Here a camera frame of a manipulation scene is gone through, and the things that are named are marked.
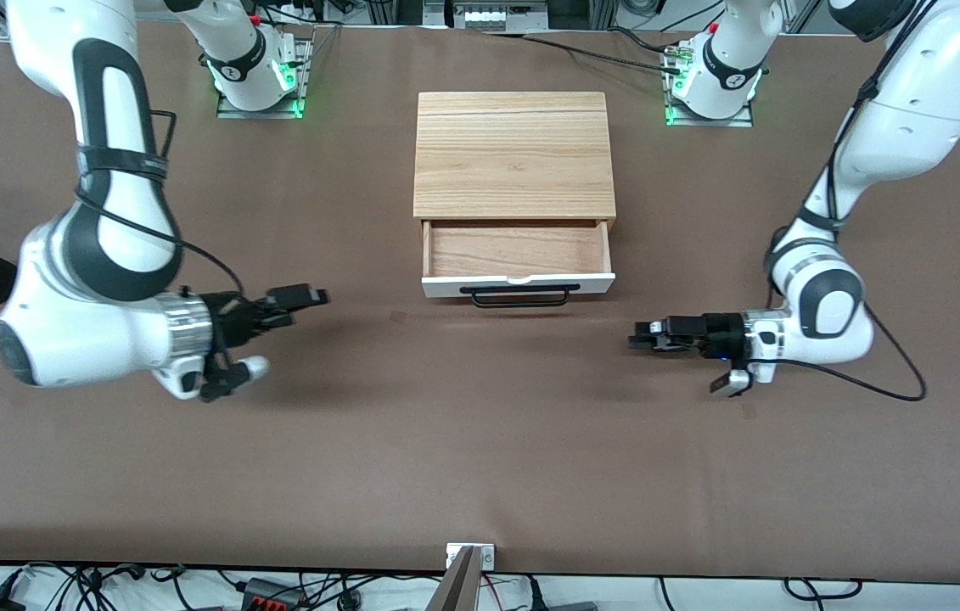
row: black metal handle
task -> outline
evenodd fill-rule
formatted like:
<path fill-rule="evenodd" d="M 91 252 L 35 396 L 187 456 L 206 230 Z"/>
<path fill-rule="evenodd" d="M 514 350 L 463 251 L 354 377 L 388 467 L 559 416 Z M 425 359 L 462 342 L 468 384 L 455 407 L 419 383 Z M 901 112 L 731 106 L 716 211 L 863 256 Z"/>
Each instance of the black metal handle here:
<path fill-rule="evenodd" d="M 579 283 L 558 283 L 558 285 L 537 285 L 537 286 L 465 286 L 461 287 L 461 293 L 471 295 L 472 305 L 476 308 L 558 308 L 565 306 L 566 301 L 570 300 L 570 291 L 581 289 Z M 533 301 L 507 301 L 499 297 L 481 299 L 483 294 L 491 293 L 554 293 L 558 291 L 561 295 L 553 295 L 556 299 L 538 299 Z"/>

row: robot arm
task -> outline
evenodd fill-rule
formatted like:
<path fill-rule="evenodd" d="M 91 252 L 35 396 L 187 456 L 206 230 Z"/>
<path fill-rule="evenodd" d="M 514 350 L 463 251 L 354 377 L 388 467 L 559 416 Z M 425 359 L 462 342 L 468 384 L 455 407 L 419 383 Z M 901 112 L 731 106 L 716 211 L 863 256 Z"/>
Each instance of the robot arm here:
<path fill-rule="evenodd" d="M 676 67 L 686 76 L 672 97 L 707 119 L 736 115 L 755 90 L 782 23 L 778 0 L 727 0 L 716 30 L 680 42 Z"/>
<path fill-rule="evenodd" d="M 154 144 L 132 1 L 11 0 L 8 17 L 23 73 L 72 108 L 81 177 L 76 204 L 23 243 L 0 314 L 6 365 L 41 387 L 149 370 L 178 398 L 204 400 L 265 374 L 263 357 L 231 363 L 227 348 L 291 324 L 290 314 L 328 295 L 306 285 L 256 301 L 164 291 L 185 243 L 162 191 L 166 159 Z"/>
<path fill-rule="evenodd" d="M 639 323 L 632 347 L 697 347 L 731 361 L 733 370 L 711 387 L 717 395 L 771 382 L 779 360 L 840 363 L 868 352 L 874 328 L 864 282 L 841 254 L 838 232 L 865 190 L 933 169 L 960 138 L 960 0 L 903 3 L 906 10 L 888 13 L 890 28 L 879 28 L 890 30 L 884 62 L 793 223 L 767 251 L 781 308 Z"/>

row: wood grain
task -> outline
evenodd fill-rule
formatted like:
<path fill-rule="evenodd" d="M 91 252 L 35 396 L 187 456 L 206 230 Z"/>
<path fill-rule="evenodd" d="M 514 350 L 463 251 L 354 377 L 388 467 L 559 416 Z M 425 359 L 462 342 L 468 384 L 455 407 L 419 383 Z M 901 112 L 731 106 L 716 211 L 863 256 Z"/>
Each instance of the wood grain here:
<path fill-rule="evenodd" d="M 600 92 L 422 92 L 418 219 L 615 219 Z"/>
<path fill-rule="evenodd" d="M 596 274 L 608 271 L 603 223 L 483 224 L 429 221 L 429 277 Z"/>

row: table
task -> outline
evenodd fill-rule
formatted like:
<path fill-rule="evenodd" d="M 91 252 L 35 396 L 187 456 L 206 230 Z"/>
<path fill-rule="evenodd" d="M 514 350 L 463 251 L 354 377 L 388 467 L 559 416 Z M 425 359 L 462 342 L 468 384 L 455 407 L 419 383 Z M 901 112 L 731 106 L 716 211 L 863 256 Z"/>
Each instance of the table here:
<path fill-rule="evenodd" d="M 558 39 L 645 59 L 616 34 Z M 183 235 L 251 291 L 309 282 L 333 303 L 240 351 L 273 371 L 212 405 L 147 373 L 35 390 L 0 362 L 0 559 L 439 569 L 446 542 L 492 541 L 500 571 L 960 581 L 960 143 L 872 189 L 843 239 L 926 402 L 786 367 L 712 399 L 723 364 L 626 348 L 635 321 L 759 305 L 768 237 L 880 50 L 782 37 L 754 128 L 680 128 L 645 70 L 475 32 L 343 30 L 305 119 L 219 121 L 192 37 L 143 23 L 150 99 L 180 115 L 166 194 Z M 423 297 L 415 101 L 472 89 L 605 93 L 610 293 L 544 312 Z M 0 45 L 1 256 L 71 204 L 72 134 Z M 186 261 L 182 283 L 227 288 Z M 912 386 L 882 338 L 844 369 Z"/>

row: open drawer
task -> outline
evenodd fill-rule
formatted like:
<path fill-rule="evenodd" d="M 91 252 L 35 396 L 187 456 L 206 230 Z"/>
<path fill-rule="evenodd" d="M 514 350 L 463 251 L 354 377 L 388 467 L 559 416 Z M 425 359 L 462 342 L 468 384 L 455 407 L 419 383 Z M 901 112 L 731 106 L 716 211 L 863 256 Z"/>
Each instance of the open drawer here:
<path fill-rule="evenodd" d="M 423 221 L 428 297 L 558 306 L 570 294 L 604 293 L 614 280 L 606 221 Z"/>

